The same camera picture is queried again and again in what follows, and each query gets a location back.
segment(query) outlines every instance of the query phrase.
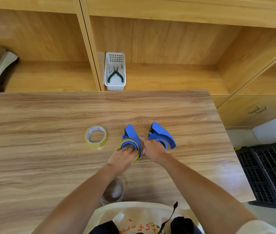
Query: tiled floor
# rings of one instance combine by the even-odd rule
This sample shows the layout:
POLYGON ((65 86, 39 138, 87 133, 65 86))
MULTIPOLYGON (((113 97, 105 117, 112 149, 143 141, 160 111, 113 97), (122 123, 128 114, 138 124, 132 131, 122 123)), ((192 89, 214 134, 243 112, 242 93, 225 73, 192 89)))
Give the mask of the tiled floor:
MULTIPOLYGON (((233 147, 251 146, 259 144, 252 130, 228 130, 233 147)), ((276 227, 276 209, 265 208, 243 203, 258 219, 276 227)))

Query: forearm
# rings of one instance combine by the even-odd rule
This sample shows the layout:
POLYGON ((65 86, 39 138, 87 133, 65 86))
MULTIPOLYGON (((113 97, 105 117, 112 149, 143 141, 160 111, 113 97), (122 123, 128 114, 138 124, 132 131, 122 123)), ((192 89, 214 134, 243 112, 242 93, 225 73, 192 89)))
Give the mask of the forearm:
POLYGON ((257 219, 224 189, 169 155, 162 166, 171 176, 206 233, 234 234, 257 219))
POLYGON ((104 165, 62 200, 32 234, 83 233, 102 194, 115 178, 109 165, 104 165))

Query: person's left hand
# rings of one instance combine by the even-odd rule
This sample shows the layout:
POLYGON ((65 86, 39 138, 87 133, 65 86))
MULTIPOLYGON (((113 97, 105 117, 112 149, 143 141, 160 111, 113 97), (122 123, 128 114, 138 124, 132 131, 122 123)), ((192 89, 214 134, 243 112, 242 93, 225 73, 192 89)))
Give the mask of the person's left hand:
POLYGON ((107 165, 111 166, 115 176, 121 175, 131 166, 131 161, 138 155, 138 150, 124 147, 112 153, 107 165))

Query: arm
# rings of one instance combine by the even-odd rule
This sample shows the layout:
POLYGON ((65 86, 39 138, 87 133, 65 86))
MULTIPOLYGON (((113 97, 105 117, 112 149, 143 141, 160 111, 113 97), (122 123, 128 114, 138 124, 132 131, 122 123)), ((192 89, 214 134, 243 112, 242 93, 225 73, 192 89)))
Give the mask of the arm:
POLYGON ((142 153, 168 172, 206 233, 234 234, 243 224, 257 219, 220 186, 167 153, 160 142, 141 140, 142 153))
POLYGON ((131 165, 138 151, 117 149, 108 163, 62 200, 32 234, 81 234, 106 187, 131 165))

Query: person's left arm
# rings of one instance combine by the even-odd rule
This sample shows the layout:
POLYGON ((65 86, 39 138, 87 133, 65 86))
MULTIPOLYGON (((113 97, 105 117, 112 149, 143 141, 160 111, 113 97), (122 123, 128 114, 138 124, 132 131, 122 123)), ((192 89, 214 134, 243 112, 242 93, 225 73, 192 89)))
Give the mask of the person's left arm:
POLYGON ((108 163, 65 197, 32 234, 82 234, 106 187, 137 154, 126 147, 115 150, 108 163))

